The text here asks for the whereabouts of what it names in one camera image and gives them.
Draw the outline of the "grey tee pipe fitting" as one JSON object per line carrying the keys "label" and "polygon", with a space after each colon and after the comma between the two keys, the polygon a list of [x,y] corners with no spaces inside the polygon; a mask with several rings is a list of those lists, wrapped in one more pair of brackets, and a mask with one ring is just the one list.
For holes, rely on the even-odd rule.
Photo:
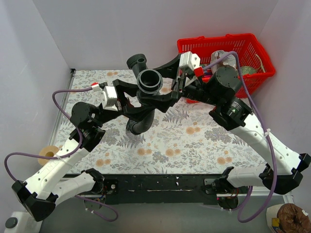
{"label": "grey tee pipe fitting", "polygon": [[161,74],[147,67],[147,59],[144,54],[135,54],[131,56],[126,64],[133,71],[137,80],[138,95],[156,96],[163,86],[163,78]]}

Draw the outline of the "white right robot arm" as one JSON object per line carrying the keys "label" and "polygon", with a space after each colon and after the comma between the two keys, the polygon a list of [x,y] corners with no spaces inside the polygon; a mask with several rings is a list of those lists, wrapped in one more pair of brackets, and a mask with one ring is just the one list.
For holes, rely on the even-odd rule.
{"label": "white right robot arm", "polygon": [[311,163],[308,154],[299,154],[285,146],[264,125],[257,107],[251,100],[245,103],[236,97],[245,89],[239,58],[236,52],[224,54],[233,56],[235,67],[220,67],[211,79],[204,83],[201,77],[205,68],[199,65],[199,57],[191,52],[178,56],[177,69],[182,75],[172,84],[172,92],[158,95],[158,70],[152,75],[142,71],[137,78],[140,88],[139,101],[163,112],[173,106],[181,97],[213,105],[210,116],[227,131],[246,142],[264,160],[265,164],[251,168],[227,168],[220,178],[208,185],[215,192],[231,193],[242,186],[264,186],[272,193],[287,194],[297,188],[303,171]]}

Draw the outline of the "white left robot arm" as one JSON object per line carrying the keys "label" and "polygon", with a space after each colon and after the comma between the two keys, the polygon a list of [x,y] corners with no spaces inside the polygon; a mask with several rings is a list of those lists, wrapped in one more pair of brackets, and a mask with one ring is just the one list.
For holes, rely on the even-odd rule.
{"label": "white left robot arm", "polygon": [[127,131],[138,135],[153,123],[155,106],[149,100],[159,97],[162,81],[141,81],[136,84],[114,80],[112,85],[93,83],[86,91],[99,92],[98,106],[76,103],[67,118],[74,125],[62,148],[34,175],[24,181],[15,180],[12,190],[31,217],[46,219],[63,201],[90,191],[99,194],[104,188],[103,175],[91,168],[74,179],[61,179],[80,160],[92,152],[102,140],[103,125],[119,116],[128,118]]}

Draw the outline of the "floral table mat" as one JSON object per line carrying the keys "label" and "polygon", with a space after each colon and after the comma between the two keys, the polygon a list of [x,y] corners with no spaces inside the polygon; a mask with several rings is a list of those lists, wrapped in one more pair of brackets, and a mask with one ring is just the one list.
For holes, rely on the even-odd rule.
{"label": "floral table mat", "polygon": [[120,116],[103,125],[100,144],[71,170],[94,168],[103,174],[222,173],[227,167],[253,167],[264,160],[244,141],[209,116],[210,105],[181,99],[167,112],[155,112],[151,128],[126,131]]}

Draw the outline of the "crumpled grey paper bag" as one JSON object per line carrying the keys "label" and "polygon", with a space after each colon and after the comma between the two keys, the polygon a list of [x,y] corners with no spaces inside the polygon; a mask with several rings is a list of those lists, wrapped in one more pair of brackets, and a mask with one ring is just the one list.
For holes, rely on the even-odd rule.
{"label": "crumpled grey paper bag", "polygon": [[[213,52],[211,54],[211,60],[210,63],[214,63],[216,60],[220,59],[221,57],[225,56],[227,54],[227,51],[224,50],[217,50],[215,52]],[[216,65],[212,66],[211,72],[212,74],[214,74],[218,68],[220,67],[233,67],[235,70],[237,70],[237,62],[236,62],[236,58],[234,55],[228,55],[227,57],[225,57],[222,61],[220,61],[219,63],[217,63]]]}

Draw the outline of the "green netted melon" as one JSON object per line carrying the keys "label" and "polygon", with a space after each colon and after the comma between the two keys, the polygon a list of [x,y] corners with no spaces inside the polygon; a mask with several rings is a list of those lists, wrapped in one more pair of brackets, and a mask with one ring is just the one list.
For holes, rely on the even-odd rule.
{"label": "green netted melon", "polygon": [[253,67],[250,67],[250,66],[242,66],[241,67],[241,72],[242,72],[242,75],[244,76],[244,75],[252,75],[252,74],[256,74],[258,71],[262,71],[263,73],[265,73],[266,71],[265,71],[265,68],[264,68],[264,66],[263,66],[263,62],[262,62],[262,60],[261,60],[261,58],[257,55],[257,54],[255,54],[255,56],[258,58],[258,60],[259,60],[259,62],[260,62],[260,68],[257,68],[257,69],[255,69],[255,68],[253,68]]}

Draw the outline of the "red plastic basket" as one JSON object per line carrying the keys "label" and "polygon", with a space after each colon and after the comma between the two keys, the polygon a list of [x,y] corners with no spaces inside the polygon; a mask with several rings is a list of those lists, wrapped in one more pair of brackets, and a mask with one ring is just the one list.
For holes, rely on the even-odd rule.
{"label": "red plastic basket", "polygon": [[255,74],[246,74],[243,77],[251,95],[276,73],[267,51],[251,33],[183,38],[177,41],[177,48],[179,53],[187,51],[196,53],[201,58],[202,64],[209,64],[212,53],[217,50],[235,51],[238,54],[241,67],[248,66],[257,71]]}

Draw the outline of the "beige tape roll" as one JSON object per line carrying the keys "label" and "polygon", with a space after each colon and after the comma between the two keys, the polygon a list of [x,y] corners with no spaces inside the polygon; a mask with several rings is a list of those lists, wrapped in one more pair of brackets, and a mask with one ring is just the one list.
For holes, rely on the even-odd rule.
{"label": "beige tape roll", "polygon": [[[50,158],[50,157],[53,157],[58,151],[59,151],[59,148],[57,146],[54,146],[54,145],[47,146],[47,147],[44,147],[39,152],[39,156]],[[38,163],[41,166],[44,166],[48,161],[49,161],[48,159],[38,158]]]}

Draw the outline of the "white grey button device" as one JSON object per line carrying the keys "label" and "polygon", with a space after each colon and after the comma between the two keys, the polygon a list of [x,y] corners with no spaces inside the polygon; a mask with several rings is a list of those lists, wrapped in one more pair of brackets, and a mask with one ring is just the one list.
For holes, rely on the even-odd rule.
{"label": "white grey button device", "polygon": [[28,212],[13,212],[5,222],[4,233],[38,233],[42,221],[37,222]]}

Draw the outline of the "brown item in white cup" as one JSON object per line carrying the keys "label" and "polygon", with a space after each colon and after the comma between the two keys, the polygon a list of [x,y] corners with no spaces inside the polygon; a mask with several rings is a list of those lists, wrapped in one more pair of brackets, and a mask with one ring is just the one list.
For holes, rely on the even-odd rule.
{"label": "brown item in white cup", "polygon": [[272,233],[310,233],[309,214],[293,203],[278,204],[266,210],[267,226]]}

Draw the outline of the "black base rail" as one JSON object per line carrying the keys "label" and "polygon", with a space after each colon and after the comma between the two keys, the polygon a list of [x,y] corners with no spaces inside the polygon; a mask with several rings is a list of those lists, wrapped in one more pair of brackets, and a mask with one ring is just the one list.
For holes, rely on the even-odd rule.
{"label": "black base rail", "polygon": [[206,185],[220,174],[105,174],[105,203],[203,203],[216,205]]}

